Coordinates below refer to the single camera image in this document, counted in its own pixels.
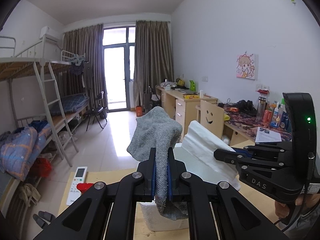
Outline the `right hand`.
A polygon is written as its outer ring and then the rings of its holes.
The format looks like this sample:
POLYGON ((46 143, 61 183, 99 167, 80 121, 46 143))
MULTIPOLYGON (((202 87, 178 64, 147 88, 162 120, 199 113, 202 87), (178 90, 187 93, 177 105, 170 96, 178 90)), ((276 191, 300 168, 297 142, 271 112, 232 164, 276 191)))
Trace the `right hand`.
MULTIPOLYGON (((307 194, 304 207, 303 207, 303 212, 305 210, 310 210, 311 208, 313 208, 318 203, 319 198, 320 198, 320 194, 307 194)), ((295 200, 295 205, 301 206, 302 203, 303 203, 303 195, 301 194, 295 200)), ((286 218, 289 215, 290 209, 286 204, 275 201, 274 206, 275 206, 275 214, 279 218, 286 218)))

